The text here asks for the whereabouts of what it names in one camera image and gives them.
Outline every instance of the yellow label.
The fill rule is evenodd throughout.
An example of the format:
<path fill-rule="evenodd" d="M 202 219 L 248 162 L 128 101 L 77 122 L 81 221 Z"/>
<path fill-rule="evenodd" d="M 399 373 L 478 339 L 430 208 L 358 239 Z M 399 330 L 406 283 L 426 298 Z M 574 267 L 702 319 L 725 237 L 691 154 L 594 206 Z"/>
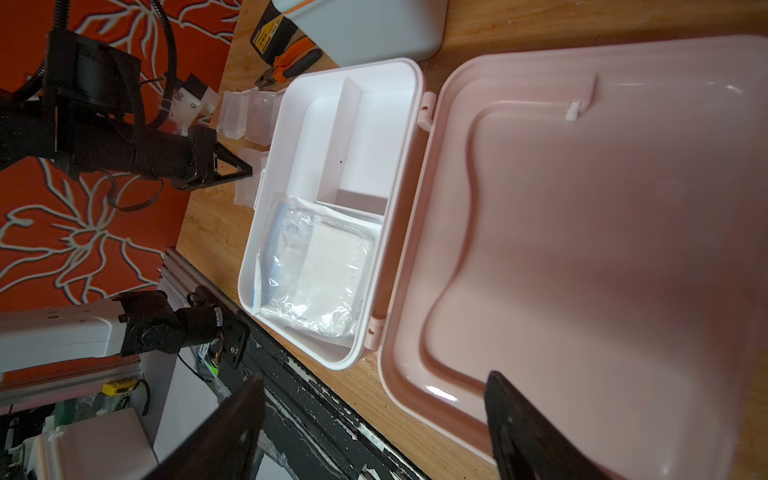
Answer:
<path fill-rule="evenodd" d="M 136 388 L 138 382 L 136 379 L 118 380 L 117 382 L 105 383 L 101 386 L 101 393 L 106 396 L 120 395 L 126 392 L 131 392 Z"/>
<path fill-rule="evenodd" d="M 277 27 L 280 26 L 280 23 L 282 21 L 283 21 L 283 16 L 278 15 L 274 20 L 264 24 L 264 26 L 259 31 L 259 34 L 258 36 L 256 36 L 256 41 L 254 42 L 254 44 L 262 54 L 264 53 L 264 51 L 266 51 L 266 46 L 270 44 L 272 37 L 274 37 L 275 32 L 277 32 Z"/>

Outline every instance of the plastic bag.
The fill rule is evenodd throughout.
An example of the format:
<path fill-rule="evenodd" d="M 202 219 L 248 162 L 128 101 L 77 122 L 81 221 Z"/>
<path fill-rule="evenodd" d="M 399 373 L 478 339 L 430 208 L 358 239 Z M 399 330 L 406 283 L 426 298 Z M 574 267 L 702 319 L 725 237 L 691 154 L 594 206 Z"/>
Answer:
<path fill-rule="evenodd" d="M 258 315 L 351 346 L 381 226 L 285 194 L 266 225 L 254 282 Z"/>

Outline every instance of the black metal bracket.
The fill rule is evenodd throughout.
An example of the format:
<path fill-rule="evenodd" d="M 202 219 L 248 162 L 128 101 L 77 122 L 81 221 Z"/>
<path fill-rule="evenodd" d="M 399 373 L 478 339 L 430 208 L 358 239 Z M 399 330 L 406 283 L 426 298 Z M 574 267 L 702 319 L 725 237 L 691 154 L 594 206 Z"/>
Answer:
<path fill-rule="evenodd" d="M 256 373 L 144 480 L 250 480 L 264 420 L 264 382 Z"/>
<path fill-rule="evenodd" d="M 609 480 L 500 372 L 488 376 L 485 411 L 502 480 Z"/>
<path fill-rule="evenodd" d="M 187 296 L 187 301 L 192 306 L 215 306 L 221 308 L 222 324 L 221 335 L 223 337 L 223 354 L 221 361 L 236 370 L 243 360 L 243 353 L 248 342 L 250 331 L 248 325 L 238 319 L 235 312 L 226 304 L 219 302 L 215 295 L 204 286 L 199 286 L 194 293 Z"/>

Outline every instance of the wooden table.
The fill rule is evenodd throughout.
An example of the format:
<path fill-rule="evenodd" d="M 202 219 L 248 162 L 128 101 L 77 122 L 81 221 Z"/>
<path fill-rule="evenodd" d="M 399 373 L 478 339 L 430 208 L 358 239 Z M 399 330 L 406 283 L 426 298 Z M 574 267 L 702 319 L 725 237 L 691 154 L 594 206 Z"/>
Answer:
<path fill-rule="evenodd" d="M 249 44 L 266 0 L 245 0 L 220 91 L 244 90 L 266 70 Z M 768 2 L 754 0 L 450 0 L 441 50 L 422 63 L 438 92 L 476 55 L 725 34 L 768 35 Z M 327 57 L 313 70 L 335 66 Z M 221 139 L 233 151 L 247 141 Z M 237 274 L 253 210 L 233 204 L 234 185 L 192 193 L 177 249 L 237 301 Z M 342 372 L 283 345 L 432 478 L 495 478 L 495 467 L 399 409 L 385 394 L 377 355 Z M 746 401 L 731 478 L 768 478 L 768 350 Z"/>

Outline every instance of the clear plastic container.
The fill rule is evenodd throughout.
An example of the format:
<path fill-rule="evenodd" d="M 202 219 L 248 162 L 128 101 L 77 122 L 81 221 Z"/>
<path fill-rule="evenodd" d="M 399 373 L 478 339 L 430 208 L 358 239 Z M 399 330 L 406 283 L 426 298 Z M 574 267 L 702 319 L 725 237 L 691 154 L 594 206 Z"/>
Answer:
<path fill-rule="evenodd" d="M 225 91 L 219 111 L 216 131 L 224 137 L 237 140 L 245 135 L 250 90 Z"/>
<path fill-rule="evenodd" d="M 256 88 L 250 91 L 245 138 L 265 147 L 272 143 L 284 93 L 284 90 L 259 91 Z"/>
<path fill-rule="evenodd" d="M 258 151 L 253 148 L 241 148 L 237 151 L 237 156 L 253 168 L 253 175 L 235 181 L 235 205 L 253 208 L 253 204 L 256 203 L 256 194 L 261 187 L 261 173 L 266 167 L 266 159 L 269 155 L 269 151 Z"/>
<path fill-rule="evenodd" d="M 253 143 L 268 147 L 275 133 L 277 114 L 284 91 L 225 91 L 216 131 L 224 137 L 245 136 Z"/>

